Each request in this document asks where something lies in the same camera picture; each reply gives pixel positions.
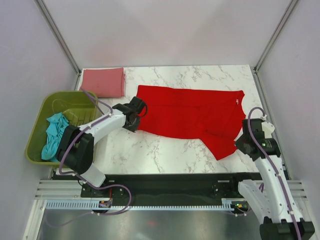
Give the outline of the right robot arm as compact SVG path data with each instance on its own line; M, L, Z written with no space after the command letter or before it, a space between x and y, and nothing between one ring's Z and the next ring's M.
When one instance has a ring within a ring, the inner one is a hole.
M235 197L243 196L259 220L263 240L309 240L314 224L306 221L287 182L278 143L271 134L274 127L259 118L242 122L243 134L235 142L256 165L263 187L251 179L236 179L229 184Z

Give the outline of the red t shirt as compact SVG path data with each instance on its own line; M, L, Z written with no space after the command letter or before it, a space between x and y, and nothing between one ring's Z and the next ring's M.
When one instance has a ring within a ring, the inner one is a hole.
M139 130L168 138L199 139L216 160L236 151L235 139L246 117L242 90L139 85L136 96L147 105Z

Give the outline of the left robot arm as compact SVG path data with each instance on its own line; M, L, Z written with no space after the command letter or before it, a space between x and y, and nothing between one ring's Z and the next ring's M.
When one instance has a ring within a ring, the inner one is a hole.
M95 145L111 132L124 128L136 132L141 118L148 112L147 104L138 97L129 103L118 103L108 107L110 112L80 125L68 125L55 153L60 162L61 175L73 174L92 185L92 191L99 197L106 196L110 185L105 174L94 164Z

